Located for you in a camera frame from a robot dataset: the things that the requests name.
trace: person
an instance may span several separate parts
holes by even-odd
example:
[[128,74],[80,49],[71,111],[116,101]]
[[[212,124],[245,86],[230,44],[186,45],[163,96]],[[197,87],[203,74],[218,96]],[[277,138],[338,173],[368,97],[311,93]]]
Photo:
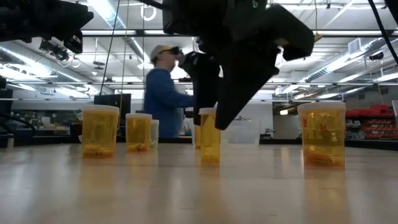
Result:
[[147,74],[144,111],[159,120],[160,138],[177,138],[183,125],[183,109],[193,106],[193,96],[179,93],[171,71],[180,55],[178,47],[156,46],[150,54],[154,68]]

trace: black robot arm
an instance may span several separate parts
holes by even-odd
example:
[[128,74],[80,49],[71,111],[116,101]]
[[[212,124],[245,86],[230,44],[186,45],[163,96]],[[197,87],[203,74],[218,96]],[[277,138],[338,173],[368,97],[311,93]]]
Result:
[[[200,108],[217,102],[216,128],[226,129],[256,92],[279,73],[277,54],[294,60],[311,55],[313,32],[280,5],[266,1],[164,0],[164,31],[198,37],[203,54],[179,63],[192,78],[194,123]],[[219,67],[223,78],[218,77]]]

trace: translucent cup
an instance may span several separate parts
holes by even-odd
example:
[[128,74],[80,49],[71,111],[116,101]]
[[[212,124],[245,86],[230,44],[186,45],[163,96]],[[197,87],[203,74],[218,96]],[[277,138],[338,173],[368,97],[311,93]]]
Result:
[[298,113],[304,165],[344,168],[345,103],[306,103]]
[[150,122],[150,147],[157,149],[159,142],[159,120],[152,120]]
[[193,123],[193,118],[189,118],[189,122],[191,127],[193,147],[200,150],[200,126]]
[[202,163],[220,163],[220,130],[215,128],[216,108],[202,108],[200,118],[200,150]]
[[81,143],[83,157],[105,158],[116,150],[119,108],[105,105],[89,105],[83,108]]
[[129,152],[146,152],[150,148],[152,115],[126,114],[126,144]]
[[200,126],[194,125],[195,130],[195,149],[200,150]]

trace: shelving unit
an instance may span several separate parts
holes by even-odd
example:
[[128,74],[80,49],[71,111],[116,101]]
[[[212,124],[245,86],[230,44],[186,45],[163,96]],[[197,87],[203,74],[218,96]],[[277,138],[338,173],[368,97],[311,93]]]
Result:
[[372,105],[370,110],[347,111],[346,139],[398,139],[394,112],[387,105]]

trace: blue sweatshirt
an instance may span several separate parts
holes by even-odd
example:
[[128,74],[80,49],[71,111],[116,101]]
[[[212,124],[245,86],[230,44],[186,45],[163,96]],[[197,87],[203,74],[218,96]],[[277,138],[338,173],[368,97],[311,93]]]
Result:
[[159,120],[160,138],[177,138],[183,121],[182,108],[193,106],[193,96],[179,93],[174,88],[169,71],[152,69],[146,78],[144,111]]

